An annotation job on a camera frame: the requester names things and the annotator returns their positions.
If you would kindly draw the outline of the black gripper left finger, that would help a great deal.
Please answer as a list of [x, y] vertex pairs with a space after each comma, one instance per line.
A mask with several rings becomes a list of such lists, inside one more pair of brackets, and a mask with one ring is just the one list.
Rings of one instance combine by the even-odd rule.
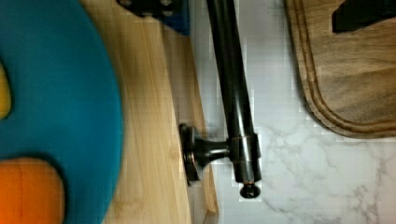
[[152, 17], [181, 35], [189, 35], [189, 0], [116, 0], [138, 17]]

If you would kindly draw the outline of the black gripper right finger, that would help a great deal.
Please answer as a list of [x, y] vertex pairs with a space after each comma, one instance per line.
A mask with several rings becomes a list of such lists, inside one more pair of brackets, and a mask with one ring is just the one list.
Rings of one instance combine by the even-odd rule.
[[332, 31], [353, 32], [395, 17], [396, 0], [345, 0], [332, 13]]

